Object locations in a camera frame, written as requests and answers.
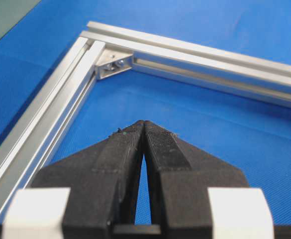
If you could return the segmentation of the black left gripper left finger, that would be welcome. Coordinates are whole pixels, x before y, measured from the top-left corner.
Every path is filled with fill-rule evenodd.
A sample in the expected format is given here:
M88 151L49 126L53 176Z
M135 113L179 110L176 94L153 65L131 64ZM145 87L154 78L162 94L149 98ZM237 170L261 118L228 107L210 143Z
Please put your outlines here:
M108 239L112 223L133 223L143 159L144 121L41 168L32 188L71 189L62 225L71 235Z

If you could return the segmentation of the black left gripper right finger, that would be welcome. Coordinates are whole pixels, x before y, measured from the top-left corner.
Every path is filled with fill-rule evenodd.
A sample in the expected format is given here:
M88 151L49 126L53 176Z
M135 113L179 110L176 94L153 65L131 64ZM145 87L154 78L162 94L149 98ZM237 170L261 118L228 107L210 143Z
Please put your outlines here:
M243 172L154 124L144 123L151 220L167 239L212 238L208 187L249 187Z

